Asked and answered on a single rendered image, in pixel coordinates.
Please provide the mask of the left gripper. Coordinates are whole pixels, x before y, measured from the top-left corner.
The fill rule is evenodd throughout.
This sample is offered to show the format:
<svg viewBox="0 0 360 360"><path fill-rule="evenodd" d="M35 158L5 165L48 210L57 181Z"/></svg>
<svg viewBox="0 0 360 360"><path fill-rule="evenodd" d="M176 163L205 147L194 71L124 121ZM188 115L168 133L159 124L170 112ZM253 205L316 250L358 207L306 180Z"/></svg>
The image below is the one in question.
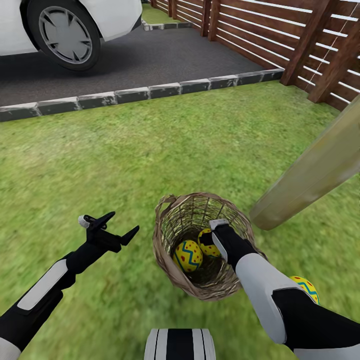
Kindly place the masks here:
<svg viewBox="0 0 360 360"><path fill-rule="evenodd" d="M124 236L115 235L102 229L102 227L116 214L112 211L103 217L91 222L86 229L86 242L77 250L79 260L87 265L92 265L107 251L118 253L121 245L127 246L139 231L139 225Z"/></svg>

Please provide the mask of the wicker basket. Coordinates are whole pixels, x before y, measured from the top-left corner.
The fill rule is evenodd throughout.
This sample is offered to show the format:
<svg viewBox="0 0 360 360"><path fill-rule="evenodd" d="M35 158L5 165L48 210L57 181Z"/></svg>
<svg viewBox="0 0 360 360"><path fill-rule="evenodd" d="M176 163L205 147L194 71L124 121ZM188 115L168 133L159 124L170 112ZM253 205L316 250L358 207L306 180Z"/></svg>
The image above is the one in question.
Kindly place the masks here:
<svg viewBox="0 0 360 360"><path fill-rule="evenodd" d="M200 225L209 225L210 219L207 218L209 216L207 212L212 209L211 200L220 204L215 208L218 212L212 214L214 218L216 220L222 219L221 214L226 211L224 208L227 208L230 212L232 211L231 214L226 215L229 219L228 224L236 229L241 238L247 238L255 251L269 261L269 257L256 246L253 228L246 214L240 211L235 203L229 199L207 191L197 191L181 196L167 194L160 199L155 208L156 218L152 250L156 262L165 271L175 287L181 288L190 296L201 301L217 302L244 288L232 265L228 264L223 255L217 257L214 260L215 264L213 263L209 267L211 258L203 253L203 264L197 270L188 273L183 272L173 260L175 247L186 233L191 232L193 234L195 232L198 235L204 230L203 227L193 225L196 221L195 216L201 217ZM170 203L170 205L159 214L163 203ZM196 212L196 210L199 211ZM174 212L175 214L173 214ZM185 218L189 218L186 223L184 222ZM212 274L210 274L211 272ZM206 273L203 276L205 280L194 278L200 277L204 273Z"/></svg>

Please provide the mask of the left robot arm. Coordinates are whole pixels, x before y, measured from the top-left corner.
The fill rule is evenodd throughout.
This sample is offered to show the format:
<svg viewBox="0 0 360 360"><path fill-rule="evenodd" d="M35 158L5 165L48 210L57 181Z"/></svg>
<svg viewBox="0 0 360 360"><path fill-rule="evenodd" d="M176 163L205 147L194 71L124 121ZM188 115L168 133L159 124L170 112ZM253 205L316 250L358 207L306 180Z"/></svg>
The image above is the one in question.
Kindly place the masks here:
<svg viewBox="0 0 360 360"><path fill-rule="evenodd" d="M116 214L112 211L96 219L89 215L78 218L86 228L86 242L75 252L58 260L11 308L0 317L0 360L17 360L23 350L47 321L62 300L62 290L76 282L83 273L107 251L118 253L139 231L139 225L124 236L108 231L107 222Z"/></svg>

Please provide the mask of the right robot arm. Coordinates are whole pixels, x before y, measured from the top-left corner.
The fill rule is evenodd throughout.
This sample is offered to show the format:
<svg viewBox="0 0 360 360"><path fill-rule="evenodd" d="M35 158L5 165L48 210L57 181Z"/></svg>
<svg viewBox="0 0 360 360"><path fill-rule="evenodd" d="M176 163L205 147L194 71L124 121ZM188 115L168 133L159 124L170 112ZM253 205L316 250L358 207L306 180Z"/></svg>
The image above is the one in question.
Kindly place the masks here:
<svg viewBox="0 0 360 360"><path fill-rule="evenodd" d="M199 237L232 265L267 335L300 360L360 360L360 324L320 305L241 238L229 219L210 219Z"/></svg>

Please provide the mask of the easter egg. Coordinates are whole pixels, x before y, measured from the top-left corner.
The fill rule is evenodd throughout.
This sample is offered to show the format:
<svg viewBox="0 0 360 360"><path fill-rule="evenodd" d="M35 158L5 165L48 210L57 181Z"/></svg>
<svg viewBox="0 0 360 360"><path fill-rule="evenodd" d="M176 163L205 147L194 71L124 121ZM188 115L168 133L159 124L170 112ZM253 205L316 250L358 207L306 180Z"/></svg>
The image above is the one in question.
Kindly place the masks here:
<svg viewBox="0 0 360 360"><path fill-rule="evenodd" d="M211 259L215 260L216 258L222 255L219 249L217 248L217 246L214 244L205 246L204 243L200 243L200 239L199 239L202 236L202 234L210 233L210 232L211 229L209 227L204 228L204 230L197 235L196 241L202 253L205 254L207 257L210 257Z"/></svg>
<svg viewBox="0 0 360 360"><path fill-rule="evenodd" d="M290 279L299 284L306 292L308 292L313 297L317 304L320 305L318 292L308 279L300 275L293 275L290 277Z"/></svg>
<svg viewBox="0 0 360 360"><path fill-rule="evenodd" d="M204 257L197 241L185 238L176 245L173 260L182 272L192 273L200 268Z"/></svg>

